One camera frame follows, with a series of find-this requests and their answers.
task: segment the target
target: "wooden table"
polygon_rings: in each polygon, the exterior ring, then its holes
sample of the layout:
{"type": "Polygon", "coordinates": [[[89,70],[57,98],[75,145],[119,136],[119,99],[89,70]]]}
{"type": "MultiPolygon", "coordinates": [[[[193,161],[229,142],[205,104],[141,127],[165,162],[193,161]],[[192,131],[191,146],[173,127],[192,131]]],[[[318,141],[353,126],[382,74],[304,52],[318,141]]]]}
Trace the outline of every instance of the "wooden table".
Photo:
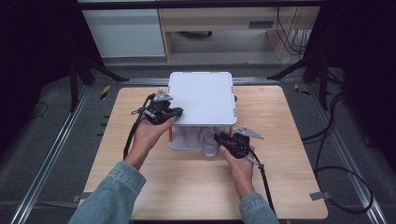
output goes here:
{"type": "MultiPolygon", "coordinates": [[[[114,165],[136,119],[131,112],[157,88],[121,89],[94,161],[85,192],[94,191],[114,165]]],[[[278,86],[234,87],[238,97],[236,127],[248,126],[264,135],[251,145],[268,178],[279,219],[321,219],[328,215],[311,165],[282,89],[278,86]]],[[[239,200],[228,163],[221,155],[207,158],[200,151],[174,151],[168,133],[150,151],[141,173],[147,179],[136,200],[132,219],[240,219],[239,200]]],[[[265,197],[260,170],[254,188],[265,197]]]]}

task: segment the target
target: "white box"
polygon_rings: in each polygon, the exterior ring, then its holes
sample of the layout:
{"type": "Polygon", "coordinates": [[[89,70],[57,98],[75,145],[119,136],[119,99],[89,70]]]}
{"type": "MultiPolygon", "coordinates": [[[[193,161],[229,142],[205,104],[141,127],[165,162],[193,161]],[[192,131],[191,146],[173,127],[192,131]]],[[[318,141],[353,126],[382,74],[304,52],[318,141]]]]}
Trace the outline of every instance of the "white box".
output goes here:
{"type": "Polygon", "coordinates": [[[186,146],[183,127],[218,127],[228,132],[237,121],[233,78],[228,72],[175,72],[170,76],[168,92],[174,98],[171,107],[183,108],[171,130],[172,149],[201,150],[201,143],[186,146]]]}

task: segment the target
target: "person's left hand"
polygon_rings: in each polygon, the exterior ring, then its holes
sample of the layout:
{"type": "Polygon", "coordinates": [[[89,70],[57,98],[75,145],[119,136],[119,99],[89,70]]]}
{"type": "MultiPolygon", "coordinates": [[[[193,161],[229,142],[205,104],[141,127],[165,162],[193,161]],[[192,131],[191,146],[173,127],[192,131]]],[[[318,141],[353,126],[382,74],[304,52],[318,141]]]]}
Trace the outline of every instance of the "person's left hand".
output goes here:
{"type": "Polygon", "coordinates": [[[155,146],[161,135],[172,127],[175,117],[163,124],[153,125],[147,119],[142,119],[134,133],[134,143],[124,161],[137,170],[140,169],[149,151],[155,146]]]}

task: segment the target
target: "blue denim shirt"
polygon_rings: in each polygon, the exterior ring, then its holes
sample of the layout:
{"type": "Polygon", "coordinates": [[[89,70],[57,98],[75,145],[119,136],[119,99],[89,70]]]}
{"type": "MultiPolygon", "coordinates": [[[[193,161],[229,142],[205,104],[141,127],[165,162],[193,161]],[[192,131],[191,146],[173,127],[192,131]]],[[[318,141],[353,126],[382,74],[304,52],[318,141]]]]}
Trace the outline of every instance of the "blue denim shirt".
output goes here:
{"type": "MultiPolygon", "coordinates": [[[[139,171],[120,161],[76,210],[69,223],[128,223],[134,201],[145,183],[146,179],[139,171]]],[[[239,204],[239,211],[247,224],[279,223],[259,193],[246,195],[239,204]]]]}

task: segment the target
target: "person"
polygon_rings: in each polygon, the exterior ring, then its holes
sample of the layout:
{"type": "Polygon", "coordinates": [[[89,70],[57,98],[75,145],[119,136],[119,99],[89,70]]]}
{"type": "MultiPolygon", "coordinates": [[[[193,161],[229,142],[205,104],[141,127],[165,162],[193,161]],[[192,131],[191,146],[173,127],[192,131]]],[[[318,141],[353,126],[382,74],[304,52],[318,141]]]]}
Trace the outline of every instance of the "person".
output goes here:
{"type": "MultiPolygon", "coordinates": [[[[116,164],[98,188],[76,210],[69,223],[128,223],[134,210],[134,202],[146,183],[139,169],[149,151],[174,121],[175,118],[171,118],[163,124],[152,125],[146,119],[141,120],[134,134],[133,145],[124,161],[116,164]]],[[[268,203],[254,191],[253,163],[234,158],[225,147],[220,147],[219,151],[230,164],[244,222],[279,223],[268,203]]]]}

